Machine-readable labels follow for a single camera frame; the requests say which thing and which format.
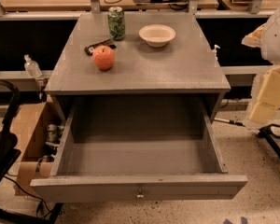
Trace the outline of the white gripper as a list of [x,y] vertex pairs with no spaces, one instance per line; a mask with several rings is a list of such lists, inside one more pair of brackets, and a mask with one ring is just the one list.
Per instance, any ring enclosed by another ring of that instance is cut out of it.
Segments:
[[258,101],[250,112],[249,119],[255,123],[267,123],[280,108],[280,66],[269,70],[259,92]]

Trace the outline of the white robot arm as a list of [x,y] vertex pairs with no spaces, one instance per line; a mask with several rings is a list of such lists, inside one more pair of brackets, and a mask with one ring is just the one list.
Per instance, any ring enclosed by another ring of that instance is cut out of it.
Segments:
[[280,109],[280,7],[264,24],[246,35],[242,44],[260,48],[261,57],[273,65],[264,74],[257,74],[253,81],[245,125],[256,128],[266,125]]

